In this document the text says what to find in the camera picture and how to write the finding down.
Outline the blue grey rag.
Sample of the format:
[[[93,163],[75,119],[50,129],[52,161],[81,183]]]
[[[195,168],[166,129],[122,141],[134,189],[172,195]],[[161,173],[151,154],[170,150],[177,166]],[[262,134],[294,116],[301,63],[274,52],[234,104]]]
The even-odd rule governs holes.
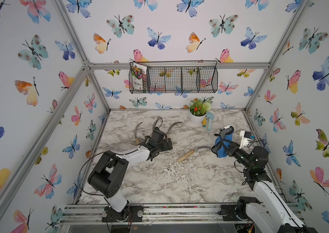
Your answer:
[[[216,137],[215,145],[212,146],[211,151],[217,158],[225,158],[228,156],[226,153],[227,148],[231,145],[234,128],[232,126],[226,126],[214,134]]]

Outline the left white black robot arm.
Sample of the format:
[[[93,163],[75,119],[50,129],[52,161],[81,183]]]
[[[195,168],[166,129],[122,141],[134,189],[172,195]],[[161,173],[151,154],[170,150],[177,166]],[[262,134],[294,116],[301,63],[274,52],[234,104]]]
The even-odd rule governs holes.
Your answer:
[[[120,188],[129,167],[152,161],[159,153],[173,149],[171,139],[158,127],[136,148],[125,152],[104,152],[91,171],[87,182],[102,194],[108,203],[107,217],[125,221],[130,216],[129,201]]]

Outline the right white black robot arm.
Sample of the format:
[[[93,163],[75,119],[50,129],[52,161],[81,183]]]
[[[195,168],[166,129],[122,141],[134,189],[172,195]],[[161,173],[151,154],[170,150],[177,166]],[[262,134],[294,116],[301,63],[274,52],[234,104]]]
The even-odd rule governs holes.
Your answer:
[[[232,157],[241,164],[244,183],[255,193],[255,197],[241,196],[235,209],[240,220],[252,220],[263,233],[315,233],[300,220],[277,192],[271,178],[265,171],[269,152],[255,146],[251,153],[243,150],[249,140],[242,137],[241,143],[232,140],[234,128],[226,126],[216,133],[215,145],[211,151],[217,156]]]

